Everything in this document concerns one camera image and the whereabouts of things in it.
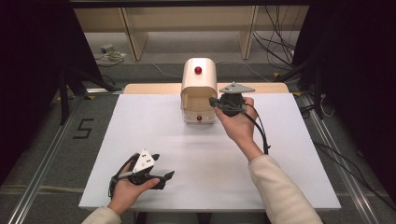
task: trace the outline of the device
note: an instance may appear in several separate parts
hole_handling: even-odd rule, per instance
[[[180,107],[186,123],[215,122],[215,110],[207,99],[218,97],[217,85],[216,65],[212,60],[192,58],[186,61],[180,93]]]
[[[121,166],[119,171],[111,177],[110,184],[108,186],[108,197],[113,197],[116,184],[119,182],[119,180],[124,178],[128,178],[128,180],[135,185],[141,185],[150,179],[159,178],[160,182],[151,189],[165,188],[166,181],[172,179],[175,171],[172,171],[164,176],[151,175],[149,172],[154,167],[155,161],[159,158],[159,154],[151,156],[149,152],[145,149],[143,149],[142,153],[140,154],[135,153],[127,162],[125,162]],[[121,174],[121,171],[129,162],[132,162],[129,171]]]
[[[211,97],[209,104],[212,107],[217,107],[228,117],[233,117],[239,113],[246,111],[245,101],[242,97],[243,92],[255,91],[253,88],[243,86],[241,84],[232,83],[220,90],[224,92],[220,99]]]

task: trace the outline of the white paper sheet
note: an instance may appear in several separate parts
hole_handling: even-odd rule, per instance
[[[250,96],[255,100],[271,145],[269,154],[315,208],[340,208],[292,95]],[[255,140],[262,146],[257,130]],[[186,124],[180,96],[176,94],[120,96],[79,206],[107,205],[110,177],[143,148],[161,155],[152,175],[171,171],[175,174],[164,190],[143,193],[134,209],[262,211],[260,195],[248,173],[248,161],[221,123],[217,120],[214,124]]]

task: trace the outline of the right hand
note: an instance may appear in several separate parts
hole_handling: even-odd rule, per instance
[[[257,118],[257,113],[250,106],[254,106],[252,98],[244,97],[245,104],[247,105],[246,113],[253,119]],[[221,121],[227,135],[235,141],[242,152],[245,154],[249,161],[262,155],[262,151],[253,140],[254,124],[245,115],[237,114],[233,117],[228,117],[220,109],[215,108],[216,116]]]

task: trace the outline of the sleeve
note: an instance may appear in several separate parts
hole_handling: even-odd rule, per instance
[[[271,223],[322,223],[315,209],[277,162],[262,155],[248,165]]]
[[[108,207],[100,207],[93,211],[82,224],[121,224],[121,217]]]

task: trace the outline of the wrist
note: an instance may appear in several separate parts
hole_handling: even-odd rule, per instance
[[[117,205],[116,203],[113,203],[113,202],[110,202],[107,207],[109,209],[113,210],[119,216],[122,216],[122,214],[125,212],[124,208],[122,208],[121,206],[119,206],[119,205]]]
[[[262,152],[262,150],[254,142],[253,139],[248,139],[245,141],[238,141],[235,143],[238,145],[238,147],[241,149],[241,151],[245,154],[248,161],[252,161],[264,154]]]

